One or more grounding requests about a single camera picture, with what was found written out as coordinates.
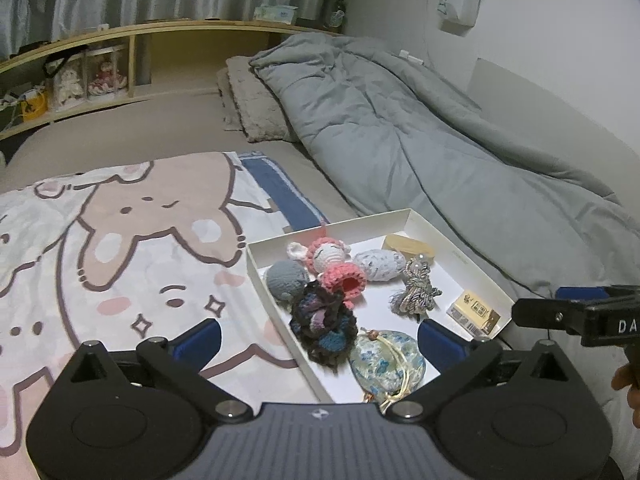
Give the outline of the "person's hand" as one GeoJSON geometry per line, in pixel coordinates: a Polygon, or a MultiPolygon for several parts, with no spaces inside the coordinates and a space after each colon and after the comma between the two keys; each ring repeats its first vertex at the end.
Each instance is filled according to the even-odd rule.
{"type": "Polygon", "coordinates": [[[630,363],[616,370],[611,387],[615,391],[627,390],[627,404],[632,411],[632,423],[640,428],[640,390],[639,375],[630,363]]]}

